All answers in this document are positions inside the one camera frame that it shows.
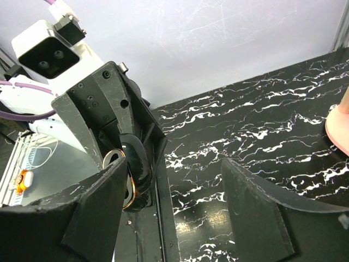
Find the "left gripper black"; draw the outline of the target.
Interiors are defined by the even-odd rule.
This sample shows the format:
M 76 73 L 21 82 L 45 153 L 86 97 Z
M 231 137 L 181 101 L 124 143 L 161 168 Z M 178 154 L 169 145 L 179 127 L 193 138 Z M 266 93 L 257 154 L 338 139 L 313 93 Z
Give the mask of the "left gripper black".
M 141 138 L 142 127 L 134 115 L 134 101 L 135 90 L 126 84 L 115 62 L 109 61 L 79 80 L 51 105 L 100 171 L 101 152 L 122 148 L 121 134 Z

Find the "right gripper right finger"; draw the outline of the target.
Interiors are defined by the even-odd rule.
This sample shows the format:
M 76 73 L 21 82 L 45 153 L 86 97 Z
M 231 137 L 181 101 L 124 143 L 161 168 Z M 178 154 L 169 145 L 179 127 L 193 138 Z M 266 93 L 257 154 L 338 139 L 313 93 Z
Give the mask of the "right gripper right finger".
M 312 200 L 231 158 L 221 175 L 239 261 L 348 261 L 348 208 Z

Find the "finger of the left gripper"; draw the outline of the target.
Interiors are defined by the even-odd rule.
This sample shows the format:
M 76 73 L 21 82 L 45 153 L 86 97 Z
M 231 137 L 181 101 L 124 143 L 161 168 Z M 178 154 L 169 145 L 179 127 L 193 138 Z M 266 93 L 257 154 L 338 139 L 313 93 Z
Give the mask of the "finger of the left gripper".
M 115 261 L 180 261 L 170 185 L 165 167 L 167 138 L 147 105 L 131 106 L 135 133 L 143 142 L 153 168 L 147 206 L 123 212 L 115 246 Z

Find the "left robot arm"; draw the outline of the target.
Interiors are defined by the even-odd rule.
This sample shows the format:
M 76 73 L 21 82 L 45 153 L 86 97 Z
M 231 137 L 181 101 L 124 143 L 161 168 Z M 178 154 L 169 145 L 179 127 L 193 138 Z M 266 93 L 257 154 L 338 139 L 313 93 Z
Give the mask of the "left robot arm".
M 14 120 L 82 146 L 95 174 L 1 209 L 1 261 L 180 261 L 165 184 L 167 138 L 113 62 L 73 75 L 61 95 L 10 96 Z

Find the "white earbud charging case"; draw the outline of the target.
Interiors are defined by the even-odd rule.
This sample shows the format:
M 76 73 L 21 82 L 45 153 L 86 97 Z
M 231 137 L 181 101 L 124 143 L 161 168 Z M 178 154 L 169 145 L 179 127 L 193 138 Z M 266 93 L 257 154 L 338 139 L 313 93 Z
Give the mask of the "white earbud charging case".
M 17 195 L 21 195 L 32 185 L 33 177 L 34 173 L 30 170 L 23 169 L 19 173 L 15 182 Z

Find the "black earbud charging case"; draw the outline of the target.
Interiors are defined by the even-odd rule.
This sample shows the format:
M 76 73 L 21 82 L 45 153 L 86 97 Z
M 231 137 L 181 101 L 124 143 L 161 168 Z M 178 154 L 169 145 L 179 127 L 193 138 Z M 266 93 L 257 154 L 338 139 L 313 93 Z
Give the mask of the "black earbud charging case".
M 153 168 L 141 140 L 133 134 L 120 136 L 122 148 L 114 148 L 103 159 L 107 167 L 118 158 L 125 158 L 128 164 L 128 179 L 123 211 L 138 212 L 148 205 L 153 183 Z

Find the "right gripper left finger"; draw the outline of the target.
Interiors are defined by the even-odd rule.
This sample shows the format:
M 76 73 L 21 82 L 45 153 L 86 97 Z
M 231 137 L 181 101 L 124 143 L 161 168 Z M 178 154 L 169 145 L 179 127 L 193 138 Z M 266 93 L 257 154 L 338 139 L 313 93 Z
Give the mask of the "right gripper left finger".
M 1 208 L 1 261 L 112 261 L 127 171 L 120 158 L 56 194 Z

